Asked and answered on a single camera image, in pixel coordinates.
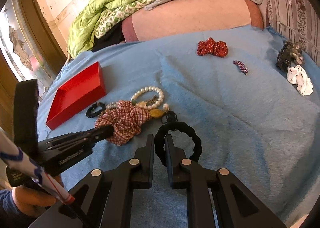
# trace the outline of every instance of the pearl necklace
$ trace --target pearl necklace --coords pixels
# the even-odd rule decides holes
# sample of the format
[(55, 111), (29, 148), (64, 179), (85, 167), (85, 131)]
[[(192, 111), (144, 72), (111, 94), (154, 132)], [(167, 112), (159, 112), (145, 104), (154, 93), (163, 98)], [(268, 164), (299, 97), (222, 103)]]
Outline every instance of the pearl necklace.
[[(148, 91), (155, 91), (159, 94), (159, 98), (158, 100), (153, 103), (152, 105), (145, 105), (145, 103), (140, 103), (138, 104), (139, 107), (143, 107), (145, 109), (148, 109), (148, 110), (152, 110), (152, 109), (156, 109), (159, 105), (161, 105), (161, 103), (163, 102), (164, 100), (164, 93), (161, 89), (159, 89), (158, 87), (155, 87), (155, 86), (149, 86), (149, 87), (145, 87), (145, 88), (142, 88), (140, 90), (138, 90), (131, 98), (131, 101), (135, 101), (140, 95), (144, 94), (145, 92), (148, 92)], [(165, 111), (169, 110), (169, 105), (167, 103), (165, 103), (163, 105), (163, 109)]]
[(118, 102), (111, 102), (106, 106), (106, 109), (112, 110), (117, 107)]

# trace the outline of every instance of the green patterned blanket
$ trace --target green patterned blanket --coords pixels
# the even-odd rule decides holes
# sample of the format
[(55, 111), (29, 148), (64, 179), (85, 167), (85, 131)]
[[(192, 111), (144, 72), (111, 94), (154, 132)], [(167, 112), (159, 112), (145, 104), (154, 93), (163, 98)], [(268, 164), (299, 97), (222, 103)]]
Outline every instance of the green patterned blanket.
[(115, 24), (155, 0), (90, 0), (69, 29), (68, 52), (76, 58), (92, 49), (94, 37), (102, 37)]

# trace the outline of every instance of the human hand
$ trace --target human hand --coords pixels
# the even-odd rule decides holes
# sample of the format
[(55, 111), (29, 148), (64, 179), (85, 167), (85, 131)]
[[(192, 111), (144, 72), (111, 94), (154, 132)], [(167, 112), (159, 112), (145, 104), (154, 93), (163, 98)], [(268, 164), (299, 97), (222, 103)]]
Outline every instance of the human hand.
[[(63, 186), (60, 175), (54, 178)], [(49, 207), (57, 202), (52, 195), (27, 188), (24, 185), (12, 189), (12, 198), (17, 208), (24, 214), (38, 218), (43, 212), (43, 207)]]

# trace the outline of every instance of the red polka dot bow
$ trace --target red polka dot bow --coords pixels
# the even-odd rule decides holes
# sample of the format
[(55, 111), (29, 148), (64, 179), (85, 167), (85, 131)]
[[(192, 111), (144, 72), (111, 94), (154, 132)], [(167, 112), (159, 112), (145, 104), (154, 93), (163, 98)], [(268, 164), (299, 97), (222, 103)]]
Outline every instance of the red polka dot bow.
[(205, 55), (207, 53), (223, 58), (228, 54), (227, 44), (222, 41), (215, 42), (211, 37), (205, 42), (200, 41), (198, 43), (197, 55)]

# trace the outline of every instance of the red tray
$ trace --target red tray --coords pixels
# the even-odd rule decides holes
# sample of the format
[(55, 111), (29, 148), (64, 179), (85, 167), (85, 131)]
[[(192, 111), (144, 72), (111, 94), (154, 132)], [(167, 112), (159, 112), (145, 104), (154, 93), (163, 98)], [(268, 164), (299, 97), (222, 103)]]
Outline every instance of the red tray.
[(96, 62), (58, 88), (46, 125), (54, 130), (105, 95), (101, 66)]

